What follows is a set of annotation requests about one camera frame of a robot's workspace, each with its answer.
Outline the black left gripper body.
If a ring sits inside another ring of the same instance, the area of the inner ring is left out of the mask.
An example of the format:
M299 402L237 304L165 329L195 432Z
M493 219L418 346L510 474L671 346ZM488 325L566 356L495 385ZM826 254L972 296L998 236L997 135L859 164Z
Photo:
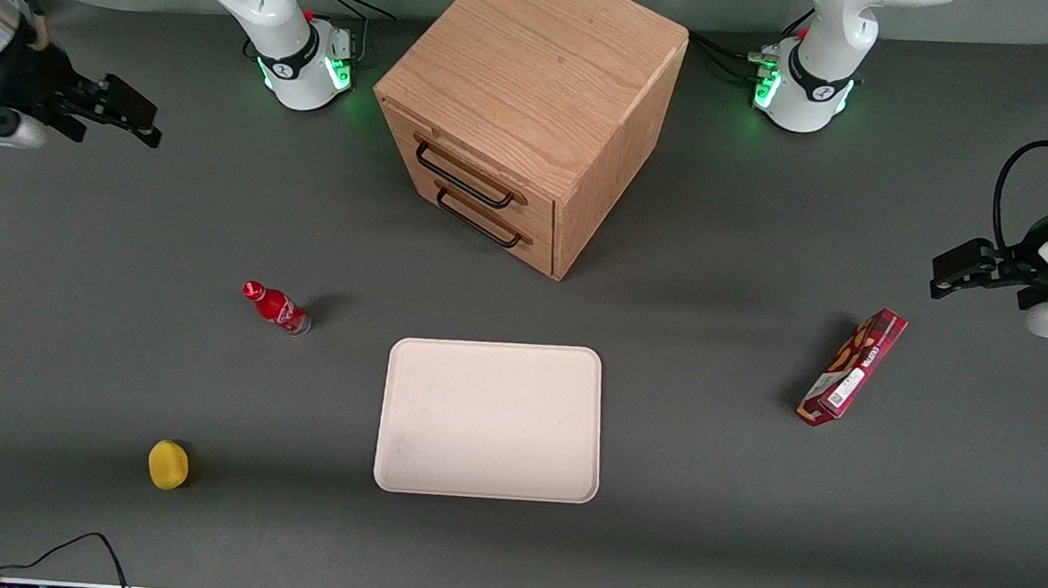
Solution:
M1006 243L1003 232L1001 217L998 219L996 248L1002 253L1004 261L1010 266L1010 286L1048 290L1048 263L1040 255L1040 247L1048 242L1048 214L1028 228L1025 236L1016 244Z

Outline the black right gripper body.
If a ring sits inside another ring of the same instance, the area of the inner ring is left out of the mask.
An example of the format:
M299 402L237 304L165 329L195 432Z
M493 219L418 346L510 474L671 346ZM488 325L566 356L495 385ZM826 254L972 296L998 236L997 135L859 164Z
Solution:
M21 41L0 52L0 143L42 145L47 112L72 117L71 99L87 81L54 45L40 51Z

